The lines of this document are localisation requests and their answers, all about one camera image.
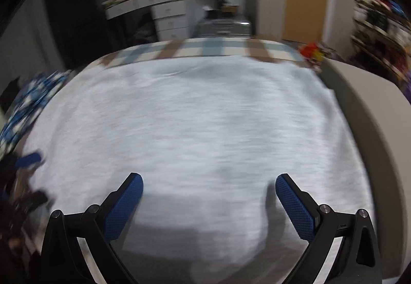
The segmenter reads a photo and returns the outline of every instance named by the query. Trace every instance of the blue gripper pad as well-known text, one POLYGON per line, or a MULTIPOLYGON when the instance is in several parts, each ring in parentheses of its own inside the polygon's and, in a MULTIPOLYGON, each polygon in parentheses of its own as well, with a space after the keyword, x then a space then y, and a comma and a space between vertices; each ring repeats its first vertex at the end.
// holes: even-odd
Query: blue gripper pad
POLYGON ((118 198, 117 202, 104 217, 103 234, 106 241, 118 239, 127 220, 130 218, 131 213, 143 195, 143 187, 142 177, 136 174, 118 198))
POLYGON ((275 180, 275 193, 293 223, 298 236, 311 242, 315 236, 314 218, 281 175, 275 180))

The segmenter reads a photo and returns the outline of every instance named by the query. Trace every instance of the beige chair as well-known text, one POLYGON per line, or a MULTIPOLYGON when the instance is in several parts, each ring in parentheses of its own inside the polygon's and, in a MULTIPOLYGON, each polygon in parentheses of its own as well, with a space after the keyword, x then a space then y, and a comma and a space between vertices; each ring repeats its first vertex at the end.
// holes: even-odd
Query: beige chair
POLYGON ((321 79, 333 89, 367 169, 383 278, 411 261, 411 105, 391 82, 326 60, 321 79))

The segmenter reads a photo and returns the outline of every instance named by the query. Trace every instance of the metal screw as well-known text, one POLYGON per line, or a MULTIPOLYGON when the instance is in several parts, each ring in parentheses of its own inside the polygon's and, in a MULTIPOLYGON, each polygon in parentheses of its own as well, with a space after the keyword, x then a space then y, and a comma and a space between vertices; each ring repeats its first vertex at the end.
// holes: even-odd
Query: metal screw
POLYGON ((328 213, 331 211, 331 208, 327 204, 321 204, 320 210, 321 212, 328 213))
POLYGON ((88 212, 96 213, 99 210, 99 206, 97 204, 90 205, 87 209, 88 212))
POLYGON ((359 213, 359 215, 360 215, 361 217, 363 217, 363 218, 367 218, 367 217, 368 217, 368 212, 367 212, 366 210, 364 210, 364 209, 359 209, 359 210, 358 210, 358 213, 359 213))
POLYGON ((61 214, 61 211, 60 211, 60 210, 54 210, 54 211, 51 213, 51 216, 52 216, 53 218, 57 218, 60 214, 61 214))

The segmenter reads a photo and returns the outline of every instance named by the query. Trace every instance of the white towel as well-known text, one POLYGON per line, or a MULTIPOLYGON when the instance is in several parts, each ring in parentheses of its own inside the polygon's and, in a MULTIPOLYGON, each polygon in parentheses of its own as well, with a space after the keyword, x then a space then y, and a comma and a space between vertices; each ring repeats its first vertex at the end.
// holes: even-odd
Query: white towel
POLYGON ((275 197, 281 173, 318 204, 373 214, 333 91, 291 63, 232 56, 86 69, 38 118, 24 150, 36 149, 45 164, 32 187, 65 214, 142 175, 142 201, 114 242, 140 284, 281 282, 307 246, 275 197))

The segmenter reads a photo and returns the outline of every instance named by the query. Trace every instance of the plaid blanket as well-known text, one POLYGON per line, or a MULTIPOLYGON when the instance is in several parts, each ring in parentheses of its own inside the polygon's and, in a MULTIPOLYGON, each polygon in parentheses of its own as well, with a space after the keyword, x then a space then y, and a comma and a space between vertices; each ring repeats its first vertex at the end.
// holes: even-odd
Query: plaid blanket
POLYGON ((289 60, 300 67, 309 67, 298 51, 283 43, 261 39, 216 37, 137 45, 110 53, 94 61, 87 68, 96 65, 114 67, 154 59, 229 55, 248 56, 262 62, 289 60))

